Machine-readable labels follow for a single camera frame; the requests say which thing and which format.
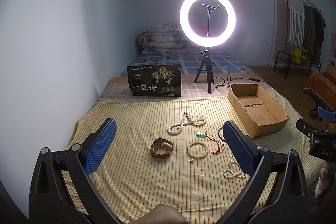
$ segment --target screw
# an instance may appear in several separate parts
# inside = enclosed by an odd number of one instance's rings
[[[75,143],[75,144],[71,147],[71,149],[74,150],[74,151],[78,151],[80,148],[81,148],[81,145],[78,144],[78,143]]]
[[[46,154],[48,152],[48,148],[44,147],[41,149],[41,154]]]
[[[298,154],[299,153],[296,150],[294,150],[294,149],[291,150],[291,155],[292,156],[297,156]]]
[[[258,148],[261,152],[268,152],[268,148],[265,146],[259,146]]]

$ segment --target ring light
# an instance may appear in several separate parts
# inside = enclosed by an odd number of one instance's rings
[[[185,0],[182,4],[180,10],[180,23],[184,34],[192,42],[203,47],[214,47],[224,43],[231,36],[236,25],[236,15],[231,3],[228,0],[217,0],[224,6],[227,12],[227,27],[224,32],[218,37],[200,37],[191,29],[188,19],[190,7],[196,1],[197,0]]]

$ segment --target brown leather watch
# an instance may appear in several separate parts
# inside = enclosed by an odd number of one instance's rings
[[[166,152],[166,153],[156,153],[154,151],[155,146],[159,146],[159,145],[161,145],[163,143],[168,143],[168,144],[171,145],[170,151]],[[164,138],[157,138],[152,143],[152,156],[156,157],[156,158],[161,158],[161,159],[168,158],[170,156],[170,154],[173,152],[173,148],[174,148],[174,146],[173,146],[173,143],[171,141],[166,140]]]

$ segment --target red string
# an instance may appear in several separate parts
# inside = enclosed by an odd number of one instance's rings
[[[218,146],[218,149],[217,149],[216,151],[211,150],[210,153],[211,153],[211,154],[218,154],[218,153],[223,152],[224,149],[225,149],[224,143],[222,143],[222,142],[220,142],[220,141],[218,141],[218,140],[215,140],[215,138],[212,136],[212,134],[211,134],[209,131],[206,131],[205,133],[209,133],[209,134],[211,135],[211,138],[208,136],[208,134],[206,134],[207,138],[208,138],[209,140],[211,140],[211,141],[216,142],[216,143],[217,143],[217,146]]]

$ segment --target black tripod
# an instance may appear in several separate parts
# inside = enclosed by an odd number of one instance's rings
[[[210,6],[210,5],[205,5],[204,2],[202,2],[202,6],[207,7],[207,11],[208,11],[208,33],[207,33],[207,37],[209,37],[209,26],[210,26],[210,13],[212,12],[212,9],[218,9],[219,5],[217,4],[217,7],[214,6]],[[210,59],[210,53],[209,50],[206,48],[204,52],[202,52],[203,55],[203,60],[202,63],[198,69],[196,78],[194,80],[194,83],[197,82],[198,77],[200,76],[204,64],[205,64],[205,69],[207,71],[207,82],[208,82],[208,93],[211,94],[211,83],[214,84],[214,80],[213,80],[213,73],[212,73],[212,65],[211,65],[211,59]]]

